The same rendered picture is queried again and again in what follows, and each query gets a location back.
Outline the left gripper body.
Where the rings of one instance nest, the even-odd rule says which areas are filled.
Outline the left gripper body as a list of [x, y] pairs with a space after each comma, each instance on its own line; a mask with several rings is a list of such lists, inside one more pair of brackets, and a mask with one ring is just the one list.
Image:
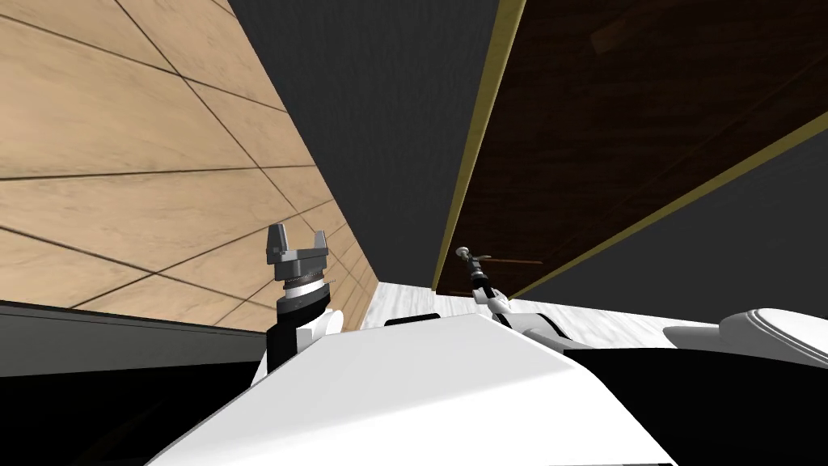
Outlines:
[[275, 281], [294, 280], [320, 273], [326, 269], [328, 253], [328, 248], [269, 252], [268, 264], [273, 265]]

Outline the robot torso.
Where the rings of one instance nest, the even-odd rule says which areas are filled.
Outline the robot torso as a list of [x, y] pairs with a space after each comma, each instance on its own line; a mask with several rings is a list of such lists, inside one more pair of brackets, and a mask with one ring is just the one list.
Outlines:
[[147, 466], [670, 462], [582, 365], [469, 314], [322, 337]]

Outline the dark brown door leaf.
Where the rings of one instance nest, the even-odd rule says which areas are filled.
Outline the dark brown door leaf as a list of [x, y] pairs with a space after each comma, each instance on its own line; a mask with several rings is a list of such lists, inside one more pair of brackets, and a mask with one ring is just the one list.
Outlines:
[[526, 0], [457, 247], [517, 294], [828, 113], [828, 0]]

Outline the white toilet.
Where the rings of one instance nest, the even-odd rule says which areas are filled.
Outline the white toilet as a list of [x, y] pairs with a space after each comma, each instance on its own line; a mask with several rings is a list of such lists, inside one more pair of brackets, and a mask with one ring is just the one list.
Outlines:
[[828, 319], [761, 308], [713, 327], [671, 326], [665, 337], [679, 349], [739, 354], [828, 369]]

